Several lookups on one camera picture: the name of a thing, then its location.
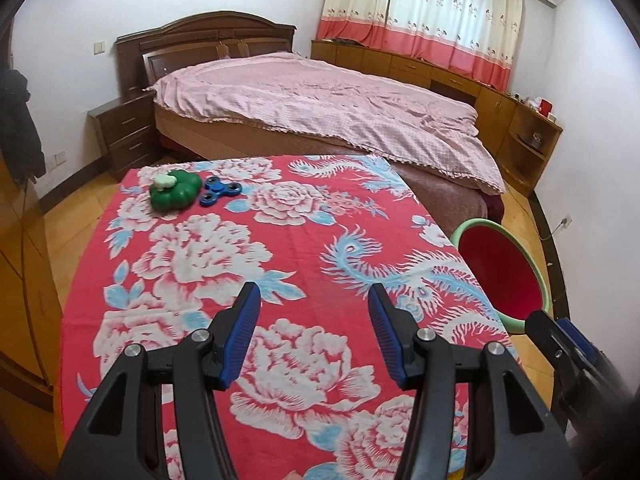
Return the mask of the green red trash bin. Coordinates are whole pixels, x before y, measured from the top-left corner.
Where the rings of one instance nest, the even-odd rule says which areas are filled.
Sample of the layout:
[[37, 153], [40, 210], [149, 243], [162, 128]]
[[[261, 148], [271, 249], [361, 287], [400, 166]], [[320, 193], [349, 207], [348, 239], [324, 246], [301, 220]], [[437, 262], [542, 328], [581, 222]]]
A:
[[510, 231], [488, 219], [474, 218], [461, 223], [450, 240], [509, 334], [523, 335], [526, 318], [533, 312], [550, 312], [546, 282]]

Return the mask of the red floral tablecloth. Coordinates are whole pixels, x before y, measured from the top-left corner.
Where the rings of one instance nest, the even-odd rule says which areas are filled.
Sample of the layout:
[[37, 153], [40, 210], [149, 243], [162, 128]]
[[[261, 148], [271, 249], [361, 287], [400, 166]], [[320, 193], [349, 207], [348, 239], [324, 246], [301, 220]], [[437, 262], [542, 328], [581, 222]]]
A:
[[163, 167], [132, 170], [96, 226], [62, 322], [62, 419], [72, 430], [128, 344], [176, 344], [259, 286], [262, 308], [232, 387], [216, 397], [243, 479], [389, 479], [413, 400], [388, 376], [367, 293], [452, 344], [509, 342], [480, 284], [390, 164], [374, 156], [194, 162], [242, 186], [158, 214]]

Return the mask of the long wooden cabinet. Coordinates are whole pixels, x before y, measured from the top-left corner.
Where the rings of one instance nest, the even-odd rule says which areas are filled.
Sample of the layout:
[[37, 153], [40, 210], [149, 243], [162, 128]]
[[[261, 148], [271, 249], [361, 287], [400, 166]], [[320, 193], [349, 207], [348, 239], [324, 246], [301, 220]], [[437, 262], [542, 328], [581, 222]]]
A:
[[477, 111], [476, 128], [506, 182], [529, 196], [544, 173], [562, 128], [514, 96], [414, 58], [349, 44], [314, 40], [311, 57], [363, 74], [387, 77], [461, 101]]

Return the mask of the green toy pumpkin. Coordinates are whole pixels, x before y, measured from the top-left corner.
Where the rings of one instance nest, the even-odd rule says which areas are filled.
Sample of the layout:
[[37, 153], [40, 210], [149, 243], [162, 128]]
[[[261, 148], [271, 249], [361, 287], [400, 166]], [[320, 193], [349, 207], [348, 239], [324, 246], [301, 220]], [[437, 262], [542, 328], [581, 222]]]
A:
[[195, 172], [170, 170], [154, 178], [150, 186], [150, 204], [154, 211], [183, 210], [193, 205], [201, 192], [203, 182]]

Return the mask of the red cup on shelf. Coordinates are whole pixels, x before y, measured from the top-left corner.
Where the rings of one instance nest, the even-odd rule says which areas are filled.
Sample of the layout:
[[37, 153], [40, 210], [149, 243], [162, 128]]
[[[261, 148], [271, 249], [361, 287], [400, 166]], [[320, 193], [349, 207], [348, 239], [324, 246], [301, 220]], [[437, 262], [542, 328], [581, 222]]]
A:
[[538, 105], [538, 113], [544, 117], [548, 117], [551, 111], [552, 111], [552, 104], [545, 99], [541, 99]]

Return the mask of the blue fidget spinner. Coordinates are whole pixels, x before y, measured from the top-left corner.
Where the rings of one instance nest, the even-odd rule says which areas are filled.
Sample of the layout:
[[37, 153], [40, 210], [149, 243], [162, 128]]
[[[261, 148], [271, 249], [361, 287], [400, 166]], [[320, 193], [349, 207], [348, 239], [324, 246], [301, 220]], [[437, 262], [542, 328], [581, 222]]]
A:
[[220, 177], [211, 176], [205, 179], [203, 192], [198, 198], [202, 207], [215, 205], [221, 197], [234, 197], [242, 193], [239, 182], [224, 182]]

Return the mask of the dark hanging jacket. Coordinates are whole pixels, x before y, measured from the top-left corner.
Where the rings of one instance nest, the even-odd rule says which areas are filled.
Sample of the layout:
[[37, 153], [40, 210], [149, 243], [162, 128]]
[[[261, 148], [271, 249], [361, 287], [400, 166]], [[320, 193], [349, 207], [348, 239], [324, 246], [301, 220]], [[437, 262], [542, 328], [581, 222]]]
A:
[[47, 172], [40, 136], [27, 103], [28, 80], [18, 70], [1, 64], [1, 153], [10, 176], [19, 188]]

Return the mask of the pink bed cover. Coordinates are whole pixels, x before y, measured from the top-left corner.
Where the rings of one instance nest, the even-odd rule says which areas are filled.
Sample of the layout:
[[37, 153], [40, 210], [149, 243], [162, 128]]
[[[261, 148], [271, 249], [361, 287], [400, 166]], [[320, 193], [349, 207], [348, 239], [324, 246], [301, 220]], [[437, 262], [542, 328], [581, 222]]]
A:
[[487, 195], [506, 190], [476, 110], [413, 84], [274, 52], [180, 68], [150, 88], [182, 118], [334, 139]]

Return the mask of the dark wooden nightstand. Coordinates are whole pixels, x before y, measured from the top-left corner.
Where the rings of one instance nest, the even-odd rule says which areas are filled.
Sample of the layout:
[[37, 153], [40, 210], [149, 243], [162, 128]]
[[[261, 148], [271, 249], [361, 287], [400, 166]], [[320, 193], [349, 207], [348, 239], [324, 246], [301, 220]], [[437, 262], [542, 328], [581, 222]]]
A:
[[112, 176], [121, 181], [134, 168], [160, 159], [154, 93], [118, 98], [88, 111], [101, 153]]

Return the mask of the floral pink curtain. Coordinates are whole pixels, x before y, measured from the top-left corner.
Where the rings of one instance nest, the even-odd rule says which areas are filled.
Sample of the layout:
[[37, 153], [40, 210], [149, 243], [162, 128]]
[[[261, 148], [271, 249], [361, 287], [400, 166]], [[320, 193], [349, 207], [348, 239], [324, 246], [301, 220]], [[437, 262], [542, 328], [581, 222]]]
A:
[[324, 0], [317, 36], [420, 58], [508, 88], [523, 0]]

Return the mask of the dark wooden headboard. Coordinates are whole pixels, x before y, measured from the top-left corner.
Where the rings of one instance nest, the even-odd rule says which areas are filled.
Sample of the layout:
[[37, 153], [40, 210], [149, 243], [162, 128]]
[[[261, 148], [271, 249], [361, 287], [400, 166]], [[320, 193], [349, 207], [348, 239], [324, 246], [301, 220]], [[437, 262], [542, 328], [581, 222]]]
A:
[[261, 16], [215, 11], [120, 36], [115, 42], [119, 93], [131, 98], [186, 66], [293, 50], [296, 27]]

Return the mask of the wooden bed frame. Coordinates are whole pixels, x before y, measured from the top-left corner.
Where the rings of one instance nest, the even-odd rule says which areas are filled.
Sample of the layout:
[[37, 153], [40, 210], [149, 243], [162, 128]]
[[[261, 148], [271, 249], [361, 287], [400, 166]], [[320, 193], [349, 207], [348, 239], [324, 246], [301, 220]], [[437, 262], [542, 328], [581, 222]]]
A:
[[[332, 138], [300, 136], [234, 122], [196, 122], [159, 105], [154, 106], [154, 115], [160, 144], [180, 154], [184, 160], [364, 153], [360, 148], [352, 148]], [[499, 195], [488, 195], [404, 162], [392, 160], [390, 166], [405, 180], [447, 235], [471, 218], [486, 218], [499, 223], [504, 217], [506, 206]]]

